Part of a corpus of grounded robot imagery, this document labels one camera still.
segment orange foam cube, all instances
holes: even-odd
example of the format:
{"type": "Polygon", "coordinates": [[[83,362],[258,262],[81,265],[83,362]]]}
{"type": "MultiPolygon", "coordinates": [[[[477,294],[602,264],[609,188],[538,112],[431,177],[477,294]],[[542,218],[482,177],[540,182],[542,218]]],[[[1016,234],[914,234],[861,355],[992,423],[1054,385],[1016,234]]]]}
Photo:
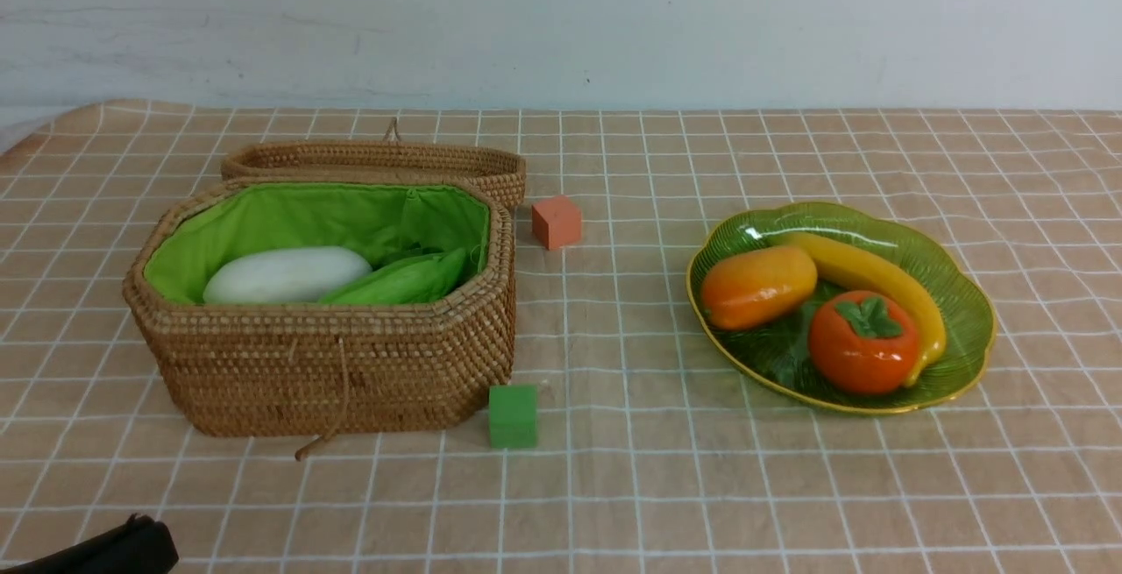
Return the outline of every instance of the orange foam cube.
{"type": "Polygon", "coordinates": [[[531,215],[534,235],[546,250],[558,250],[580,241],[580,207],[565,195],[537,202],[531,215]]]}

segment orange persimmon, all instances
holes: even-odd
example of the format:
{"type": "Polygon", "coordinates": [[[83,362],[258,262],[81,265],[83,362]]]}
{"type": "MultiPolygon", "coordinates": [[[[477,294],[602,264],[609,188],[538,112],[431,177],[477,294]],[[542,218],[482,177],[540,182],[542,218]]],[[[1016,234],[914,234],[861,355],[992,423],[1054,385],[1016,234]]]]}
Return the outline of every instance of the orange persimmon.
{"type": "Polygon", "coordinates": [[[919,358],[914,320],[874,291],[845,291],[810,320],[810,361],[822,377],[853,395],[900,388],[919,358]]]}
{"type": "Polygon", "coordinates": [[[765,247],[721,259],[701,283],[701,308],[721,331],[746,331],[810,298],[818,269],[800,247],[765,247]]]}

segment green fabric lining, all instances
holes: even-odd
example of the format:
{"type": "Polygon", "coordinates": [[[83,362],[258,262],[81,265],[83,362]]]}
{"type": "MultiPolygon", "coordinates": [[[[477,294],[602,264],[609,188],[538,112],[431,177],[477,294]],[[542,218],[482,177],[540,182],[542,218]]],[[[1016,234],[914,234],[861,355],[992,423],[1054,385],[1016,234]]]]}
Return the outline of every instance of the green fabric lining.
{"type": "Polygon", "coordinates": [[[487,266],[489,235],[488,206],[456,186],[256,184],[181,223],[156,248],[144,275],[169,302],[202,305],[206,283],[232,259],[285,247],[337,246],[367,259],[375,271],[362,281],[371,287],[364,294],[350,283],[323,302],[337,295],[349,305],[432,302],[433,295],[448,294],[438,295],[449,266],[461,266],[451,289],[487,266]],[[415,263],[397,266],[411,259],[415,263]],[[375,277],[387,266],[413,270],[412,286],[395,294],[397,278],[375,277]]]}

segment white gourd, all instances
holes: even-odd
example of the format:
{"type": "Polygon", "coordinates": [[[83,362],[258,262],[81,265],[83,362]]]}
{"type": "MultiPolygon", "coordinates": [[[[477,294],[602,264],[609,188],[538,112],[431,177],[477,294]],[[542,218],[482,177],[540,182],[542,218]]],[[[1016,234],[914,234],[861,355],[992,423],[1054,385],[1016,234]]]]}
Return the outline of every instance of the white gourd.
{"type": "Polygon", "coordinates": [[[373,267],[344,247],[293,247],[229,261],[206,284],[209,305],[315,303],[369,275],[373,267]]]}

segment green glass plate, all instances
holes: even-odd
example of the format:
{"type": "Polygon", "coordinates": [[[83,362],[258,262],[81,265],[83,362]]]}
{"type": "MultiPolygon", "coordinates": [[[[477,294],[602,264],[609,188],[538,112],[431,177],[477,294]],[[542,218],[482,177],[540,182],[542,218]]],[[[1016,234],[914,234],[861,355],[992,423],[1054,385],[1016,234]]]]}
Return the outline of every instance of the green glass plate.
{"type": "Polygon", "coordinates": [[[746,211],[724,220],[690,261],[686,274],[690,306],[709,340],[745,374],[766,388],[827,409],[889,415],[955,399],[982,380],[996,337],[997,322],[986,295],[937,242],[901,223],[873,219],[838,203],[793,203],[773,211],[746,211]],[[942,312],[947,350],[914,387],[880,397],[859,397],[834,388],[810,363],[807,333],[818,306],[844,291],[818,281],[815,295],[798,311],[753,331],[709,326],[698,299],[714,263],[728,256],[767,247],[771,234],[812,231],[881,254],[901,266],[930,291],[942,312]]]}

